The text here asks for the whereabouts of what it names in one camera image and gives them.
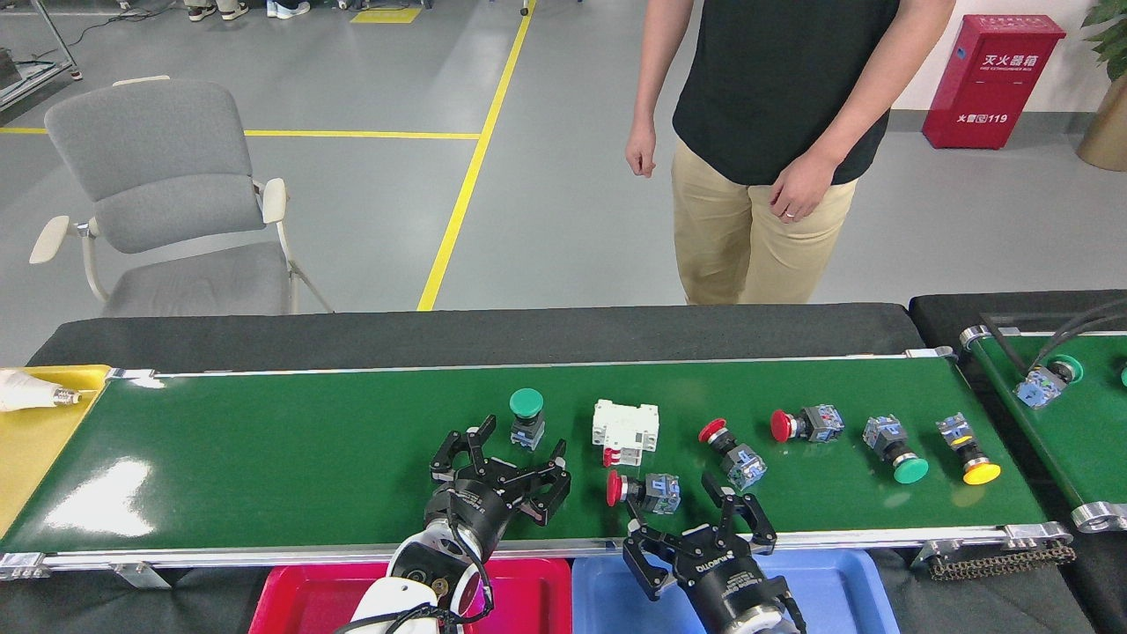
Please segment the person's left hand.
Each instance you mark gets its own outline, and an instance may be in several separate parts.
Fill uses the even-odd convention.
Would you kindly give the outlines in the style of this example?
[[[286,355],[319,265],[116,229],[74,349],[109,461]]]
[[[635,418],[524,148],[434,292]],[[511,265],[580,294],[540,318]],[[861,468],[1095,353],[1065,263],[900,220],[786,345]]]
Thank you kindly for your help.
[[[771,213],[784,224],[808,217],[829,191],[838,159],[808,150],[797,157],[771,185]]]

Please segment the person's right hand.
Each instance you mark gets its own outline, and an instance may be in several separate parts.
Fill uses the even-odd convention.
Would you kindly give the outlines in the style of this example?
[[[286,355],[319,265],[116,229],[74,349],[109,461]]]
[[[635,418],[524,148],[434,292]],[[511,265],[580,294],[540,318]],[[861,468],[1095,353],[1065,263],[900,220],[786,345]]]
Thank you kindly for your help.
[[[656,164],[653,153],[656,149],[656,133],[653,120],[635,120],[625,143],[625,160],[635,176],[651,178]]]

